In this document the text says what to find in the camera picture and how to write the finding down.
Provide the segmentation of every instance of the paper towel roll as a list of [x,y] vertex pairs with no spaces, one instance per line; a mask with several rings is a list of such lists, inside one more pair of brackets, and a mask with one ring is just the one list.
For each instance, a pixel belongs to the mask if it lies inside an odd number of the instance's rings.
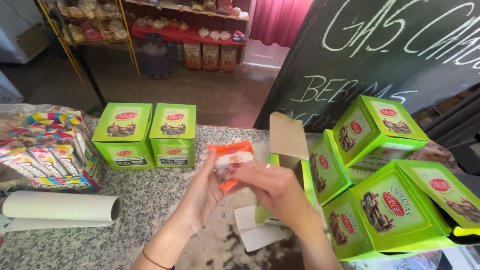
[[17,191],[7,197],[3,214],[10,218],[115,221],[122,200],[115,196]]

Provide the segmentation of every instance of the bracelet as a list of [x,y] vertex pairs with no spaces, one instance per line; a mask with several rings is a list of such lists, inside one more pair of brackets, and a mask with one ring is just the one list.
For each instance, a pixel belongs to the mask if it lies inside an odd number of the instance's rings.
[[156,262],[150,260],[150,259],[147,257],[147,255],[145,255],[145,247],[142,249],[142,253],[143,253],[143,255],[145,256],[145,258],[146,258],[147,260],[149,260],[151,263],[155,264],[156,266],[158,266],[158,267],[160,267],[160,268],[162,268],[162,269],[165,269],[165,270],[175,270],[175,266],[173,266],[172,268],[166,268],[166,267],[163,267],[163,266],[157,264]]

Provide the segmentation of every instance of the orange package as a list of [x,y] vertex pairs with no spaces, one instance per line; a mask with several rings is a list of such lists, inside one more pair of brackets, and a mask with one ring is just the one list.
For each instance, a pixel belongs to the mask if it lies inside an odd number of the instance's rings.
[[233,188],[238,180],[233,178],[235,170],[246,162],[256,162],[252,144],[242,141],[231,145],[207,145],[207,149],[216,150],[215,169],[223,192]]

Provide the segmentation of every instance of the chalkboard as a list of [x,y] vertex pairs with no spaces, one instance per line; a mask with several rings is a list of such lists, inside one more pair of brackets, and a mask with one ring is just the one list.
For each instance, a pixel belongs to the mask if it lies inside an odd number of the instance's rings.
[[332,128],[358,95],[409,113],[480,82],[480,0],[316,0],[255,122]]

